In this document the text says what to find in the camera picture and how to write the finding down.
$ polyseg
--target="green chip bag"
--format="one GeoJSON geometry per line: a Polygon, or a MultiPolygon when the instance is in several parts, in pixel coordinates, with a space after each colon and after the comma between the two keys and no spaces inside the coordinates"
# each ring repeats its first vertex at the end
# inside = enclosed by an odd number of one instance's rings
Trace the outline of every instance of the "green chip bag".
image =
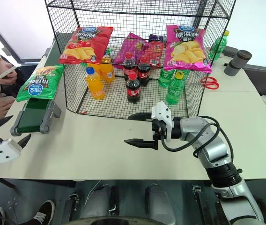
{"type": "Polygon", "coordinates": [[[54,99],[63,73],[63,64],[37,69],[20,88],[16,101],[29,98],[54,99]]]}

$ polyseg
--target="white table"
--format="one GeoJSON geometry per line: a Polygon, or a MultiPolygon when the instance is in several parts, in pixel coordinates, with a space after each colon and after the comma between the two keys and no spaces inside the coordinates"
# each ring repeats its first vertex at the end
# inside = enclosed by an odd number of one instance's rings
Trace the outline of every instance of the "white table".
{"type": "MultiPolygon", "coordinates": [[[[221,57],[213,66],[220,88],[205,90],[200,115],[216,118],[234,148],[237,168],[245,179],[266,178],[266,106],[241,70],[230,77],[223,73],[221,57]]],[[[193,148],[172,153],[159,143],[159,150],[138,149],[124,143],[130,138],[152,140],[151,123],[74,114],[65,109],[62,86],[56,96],[62,109],[48,135],[33,133],[21,156],[0,165],[0,178],[88,180],[88,179],[175,179],[206,180],[208,176],[193,148]]],[[[0,137],[12,138],[10,128],[23,102],[15,102],[0,127],[0,137]]],[[[170,146],[183,142],[172,141],[170,146]]]]}

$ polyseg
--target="red bottle cap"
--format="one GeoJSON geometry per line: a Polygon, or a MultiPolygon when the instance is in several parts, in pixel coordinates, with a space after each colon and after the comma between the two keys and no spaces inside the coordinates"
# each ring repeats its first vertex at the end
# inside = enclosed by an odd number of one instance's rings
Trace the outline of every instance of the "red bottle cap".
{"type": "Polygon", "coordinates": [[[132,53],[126,52],[126,59],[131,59],[131,58],[132,58],[132,53]]]}
{"type": "Polygon", "coordinates": [[[134,71],[131,71],[129,73],[129,79],[130,80],[135,80],[137,78],[137,74],[134,71]]]}
{"type": "Polygon", "coordinates": [[[141,61],[142,63],[146,63],[146,62],[148,61],[148,59],[147,59],[147,57],[146,57],[145,55],[143,55],[143,56],[141,57],[140,61],[141,61]]]}

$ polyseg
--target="purple snack bag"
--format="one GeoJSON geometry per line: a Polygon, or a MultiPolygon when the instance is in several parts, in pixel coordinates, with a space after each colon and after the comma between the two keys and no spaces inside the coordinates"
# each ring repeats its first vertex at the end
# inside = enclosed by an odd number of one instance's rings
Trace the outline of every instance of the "purple snack bag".
{"type": "Polygon", "coordinates": [[[212,73],[203,44],[205,30],[184,25],[168,25],[166,32],[164,70],[186,69],[212,73]]]}
{"type": "MultiPolygon", "coordinates": [[[[141,37],[129,33],[127,38],[123,41],[122,47],[120,48],[117,57],[113,63],[123,63],[125,60],[126,52],[133,53],[136,64],[139,63],[140,58],[144,55],[144,51],[149,48],[149,43],[141,37]]],[[[122,69],[122,65],[113,65],[115,68],[122,69]]]]}

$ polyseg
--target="orange soda bottle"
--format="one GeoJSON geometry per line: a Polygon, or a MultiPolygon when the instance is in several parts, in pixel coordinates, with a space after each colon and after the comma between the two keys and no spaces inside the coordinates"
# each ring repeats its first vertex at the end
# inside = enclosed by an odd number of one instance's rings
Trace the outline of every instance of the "orange soda bottle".
{"type": "Polygon", "coordinates": [[[96,73],[92,67],[87,67],[86,72],[87,75],[85,79],[88,83],[88,89],[91,96],[94,99],[104,99],[105,92],[103,90],[103,83],[100,80],[100,75],[96,73]]]}
{"type": "Polygon", "coordinates": [[[88,63],[87,67],[92,67],[94,71],[101,76],[100,64],[88,63]]]}
{"type": "Polygon", "coordinates": [[[108,54],[104,55],[102,62],[105,63],[100,64],[101,78],[110,83],[115,79],[113,66],[111,64],[107,64],[111,63],[110,56],[108,54]]]}

